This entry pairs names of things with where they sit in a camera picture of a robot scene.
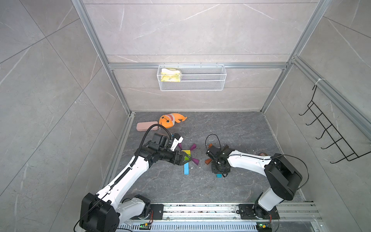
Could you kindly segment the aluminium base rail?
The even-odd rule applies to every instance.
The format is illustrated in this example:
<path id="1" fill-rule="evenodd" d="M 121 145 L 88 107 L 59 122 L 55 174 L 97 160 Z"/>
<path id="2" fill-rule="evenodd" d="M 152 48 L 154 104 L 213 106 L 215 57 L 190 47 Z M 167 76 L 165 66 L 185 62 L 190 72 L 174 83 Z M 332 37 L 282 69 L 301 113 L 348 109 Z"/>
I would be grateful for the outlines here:
<path id="1" fill-rule="evenodd" d="M 325 232 L 312 202 L 281 203 L 258 218 L 252 203 L 154 203 L 136 216 L 129 202 L 117 214 L 92 213 L 85 232 Z"/>

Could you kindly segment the pink rectangular case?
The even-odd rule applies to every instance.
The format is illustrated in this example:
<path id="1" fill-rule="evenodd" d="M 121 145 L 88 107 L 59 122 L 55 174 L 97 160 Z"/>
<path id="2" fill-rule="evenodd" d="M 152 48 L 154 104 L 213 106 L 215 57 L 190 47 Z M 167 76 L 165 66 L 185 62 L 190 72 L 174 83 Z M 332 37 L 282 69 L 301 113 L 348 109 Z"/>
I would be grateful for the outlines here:
<path id="1" fill-rule="evenodd" d="M 147 131 L 152 125 L 158 124 L 157 121 L 149 121 L 149 122 L 139 122 L 136 125 L 137 131 Z"/>

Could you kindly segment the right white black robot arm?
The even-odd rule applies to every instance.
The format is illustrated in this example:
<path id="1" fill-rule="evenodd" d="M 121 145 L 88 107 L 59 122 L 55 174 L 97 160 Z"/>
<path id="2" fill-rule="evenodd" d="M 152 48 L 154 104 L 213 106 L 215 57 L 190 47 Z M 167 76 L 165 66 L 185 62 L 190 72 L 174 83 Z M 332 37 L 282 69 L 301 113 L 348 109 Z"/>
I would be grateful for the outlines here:
<path id="1" fill-rule="evenodd" d="M 239 204 L 237 214 L 241 219 L 278 220 L 277 205 L 293 200 L 303 184 L 302 174 L 287 159 L 288 155 L 252 155 L 225 146 L 208 145 L 206 155 L 211 159 L 212 172 L 227 177 L 231 168 L 242 168 L 263 175 L 270 187 L 260 194 L 253 204 Z"/>

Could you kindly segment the dark walnut wedge block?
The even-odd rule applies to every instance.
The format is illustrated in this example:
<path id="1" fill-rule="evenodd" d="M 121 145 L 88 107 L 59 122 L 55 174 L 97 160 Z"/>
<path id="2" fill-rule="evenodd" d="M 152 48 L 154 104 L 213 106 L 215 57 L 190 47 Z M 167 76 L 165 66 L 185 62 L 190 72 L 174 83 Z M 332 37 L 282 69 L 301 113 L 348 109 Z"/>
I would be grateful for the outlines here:
<path id="1" fill-rule="evenodd" d="M 229 148 L 229 146 L 228 145 L 225 145 L 225 147 L 221 151 L 224 152 L 228 148 Z"/>

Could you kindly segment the yellow white cloth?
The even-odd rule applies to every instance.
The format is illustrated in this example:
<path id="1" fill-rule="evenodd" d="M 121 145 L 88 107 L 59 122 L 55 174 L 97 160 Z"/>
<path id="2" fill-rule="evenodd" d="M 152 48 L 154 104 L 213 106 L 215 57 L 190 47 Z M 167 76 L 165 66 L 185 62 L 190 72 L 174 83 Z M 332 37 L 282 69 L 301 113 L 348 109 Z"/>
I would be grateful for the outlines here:
<path id="1" fill-rule="evenodd" d="M 182 72 L 175 68 L 162 68 L 160 72 L 161 82 L 181 82 Z"/>

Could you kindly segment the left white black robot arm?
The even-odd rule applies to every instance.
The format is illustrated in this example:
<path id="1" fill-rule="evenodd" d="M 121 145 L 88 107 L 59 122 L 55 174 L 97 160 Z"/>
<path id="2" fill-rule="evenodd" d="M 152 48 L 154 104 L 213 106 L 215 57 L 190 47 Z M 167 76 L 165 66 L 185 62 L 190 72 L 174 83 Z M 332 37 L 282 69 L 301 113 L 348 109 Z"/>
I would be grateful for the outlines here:
<path id="1" fill-rule="evenodd" d="M 155 133 L 152 140 L 141 141 L 130 163 L 107 186 L 96 194 L 88 193 L 82 200 L 80 218 L 76 226 L 87 232 L 115 232 L 118 226 L 133 217 L 146 217 L 150 200 L 137 195 L 122 202 L 123 197 L 154 163 L 159 160 L 183 166 L 185 152 L 176 149 L 183 141 L 181 135 Z"/>

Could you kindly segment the orange fish plush toy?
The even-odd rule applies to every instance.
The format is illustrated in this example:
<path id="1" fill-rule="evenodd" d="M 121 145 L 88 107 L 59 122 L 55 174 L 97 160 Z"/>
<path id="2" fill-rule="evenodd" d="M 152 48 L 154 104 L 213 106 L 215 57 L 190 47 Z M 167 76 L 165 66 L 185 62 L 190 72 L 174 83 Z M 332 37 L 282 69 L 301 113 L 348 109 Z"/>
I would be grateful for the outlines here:
<path id="1" fill-rule="evenodd" d="M 168 128 L 173 127 L 176 123 L 183 122 L 186 119 L 187 117 L 179 113 L 171 113 L 171 114 L 162 115 L 158 123 L 168 129 Z"/>

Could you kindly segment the light blue eraser block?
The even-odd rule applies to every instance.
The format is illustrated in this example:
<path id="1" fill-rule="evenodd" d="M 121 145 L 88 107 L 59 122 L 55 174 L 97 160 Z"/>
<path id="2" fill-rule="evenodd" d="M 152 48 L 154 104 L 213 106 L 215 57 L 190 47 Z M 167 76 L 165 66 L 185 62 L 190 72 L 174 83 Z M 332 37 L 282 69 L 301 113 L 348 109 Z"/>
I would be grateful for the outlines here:
<path id="1" fill-rule="evenodd" d="M 189 175 L 189 163 L 184 164 L 184 175 Z"/>

